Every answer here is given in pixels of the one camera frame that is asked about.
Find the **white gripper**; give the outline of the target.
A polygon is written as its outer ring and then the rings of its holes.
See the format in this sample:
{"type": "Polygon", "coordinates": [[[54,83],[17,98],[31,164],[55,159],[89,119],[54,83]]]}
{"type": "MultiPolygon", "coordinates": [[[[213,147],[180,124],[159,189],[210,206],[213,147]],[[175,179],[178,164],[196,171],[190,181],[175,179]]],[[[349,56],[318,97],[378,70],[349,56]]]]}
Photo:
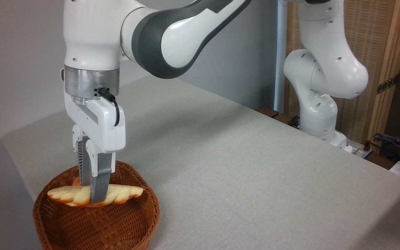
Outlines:
{"type": "Polygon", "coordinates": [[[114,173],[114,152],[126,146],[124,111],[119,106],[119,123],[113,103],[105,98],[88,100],[86,106],[76,104],[65,94],[68,116],[76,124],[72,129],[73,151],[77,153],[81,185],[90,185],[91,204],[105,201],[114,173]]]}

